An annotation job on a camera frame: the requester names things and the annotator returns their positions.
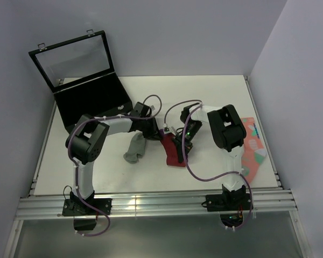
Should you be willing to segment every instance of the black frame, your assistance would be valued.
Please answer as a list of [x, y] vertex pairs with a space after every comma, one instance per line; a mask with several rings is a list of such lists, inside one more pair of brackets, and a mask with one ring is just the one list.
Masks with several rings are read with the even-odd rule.
[[[92, 38], [92, 37], [97, 37], [97, 36], [100, 36], [100, 35], [102, 36], [104, 48], [106, 50], [106, 54], [107, 54], [107, 57], [108, 57], [109, 69], [100, 71], [100, 72], [95, 73], [95, 74], [91, 74], [89, 76], [80, 78], [80, 79], [78, 79], [76, 81], [69, 82], [69, 83], [67, 83], [65, 85], [60, 85], [60, 86], [55, 87], [53, 85], [53, 83], [50, 81], [50, 79], [47, 76], [47, 74], [45, 73], [45, 71], [43, 70], [43, 67], [39, 63], [36, 55], [40, 54], [42, 52], [47, 52], [49, 50], [52, 50], [52, 49], [55, 49], [55, 48], [58, 48], [58, 47], [66, 46], [66, 45], [69, 45], [69, 44], [72, 44], [72, 43], [75, 43], [75, 42], [78, 42], [78, 41], [81, 41], [81, 40], [85, 40], [85, 39]], [[61, 42], [61, 43], [57, 43], [57, 44], [54, 44], [54, 45], [51, 45], [51, 46], [46, 46], [45, 49], [36, 49], [36, 50], [30, 51], [29, 56], [31, 57], [34, 64], [37, 66], [39, 72], [42, 74], [44, 80], [48, 84], [48, 86], [49, 86], [50, 90], [53, 92], [53, 94], [58, 92], [58, 91], [65, 90], [65, 89], [68, 89], [70, 87], [73, 87], [73, 86], [75, 86], [77, 84], [84, 83], [84, 82], [90, 81], [92, 79], [95, 79], [95, 78], [98, 78], [98, 77], [101, 77], [101, 76], [104, 76], [104, 75], [107, 75], [107, 74], [115, 72], [114, 64], [113, 64], [113, 60], [111, 59], [109, 45], [108, 45], [108, 41], [107, 41], [105, 31], [98, 31], [98, 32], [95, 32], [95, 33], [93, 33], [91, 35], [85, 35], [85, 36], [81, 36], [81, 37], [78, 37], [78, 38], [75, 38], [75, 39], [66, 40], [66, 41]]]

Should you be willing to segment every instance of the white table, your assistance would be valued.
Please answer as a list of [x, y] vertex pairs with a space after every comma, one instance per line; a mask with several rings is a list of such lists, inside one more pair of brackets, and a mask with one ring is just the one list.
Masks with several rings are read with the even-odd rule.
[[[261, 132], [243, 76], [149, 76], [121, 77], [120, 80], [133, 104], [142, 102], [150, 94], [161, 97], [163, 109], [157, 117], [159, 128], [162, 128], [165, 111], [171, 105], [196, 98], [211, 106], [233, 104], [240, 117], [254, 117]], [[147, 104], [158, 109], [157, 99], [151, 98]], [[169, 126], [182, 126], [179, 120], [181, 110], [182, 106], [170, 112], [167, 117]], [[164, 147], [158, 141], [148, 141], [146, 154], [137, 164], [127, 163], [123, 154], [135, 133], [119, 133], [106, 138], [94, 166], [93, 184], [97, 193], [221, 189], [223, 178], [200, 182], [186, 168], [168, 167]], [[73, 185], [73, 165], [65, 148], [67, 137], [56, 108], [38, 171], [35, 195], [60, 195], [64, 186]], [[225, 172], [223, 152], [215, 145], [209, 125], [204, 124], [192, 142], [194, 148], [189, 154], [189, 165], [198, 176], [209, 178]], [[269, 157], [263, 161], [251, 187], [278, 187]]]

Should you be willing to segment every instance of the gray cloth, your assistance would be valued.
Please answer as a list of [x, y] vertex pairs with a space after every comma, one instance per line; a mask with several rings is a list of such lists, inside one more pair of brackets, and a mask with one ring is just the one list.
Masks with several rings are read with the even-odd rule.
[[137, 133], [131, 138], [128, 151], [123, 155], [126, 162], [135, 164], [139, 161], [138, 158], [142, 158], [145, 155], [146, 139], [142, 133]]

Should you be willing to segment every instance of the transparent lid panel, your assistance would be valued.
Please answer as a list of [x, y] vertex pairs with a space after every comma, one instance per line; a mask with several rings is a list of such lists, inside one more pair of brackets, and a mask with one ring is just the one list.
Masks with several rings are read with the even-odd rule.
[[36, 58], [54, 87], [65, 78], [83, 78], [110, 68], [101, 35], [41, 52]]

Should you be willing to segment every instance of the wall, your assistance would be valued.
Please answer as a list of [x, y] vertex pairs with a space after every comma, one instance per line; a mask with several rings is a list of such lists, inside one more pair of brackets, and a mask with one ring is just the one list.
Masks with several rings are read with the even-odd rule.
[[323, 0], [288, 0], [250, 84], [282, 183], [323, 257]]
[[36, 46], [7, 0], [0, 0], [0, 257], [19, 196], [32, 182], [53, 97], [27, 52]]
[[105, 30], [117, 73], [250, 74], [286, 0], [16, 0], [38, 42]]

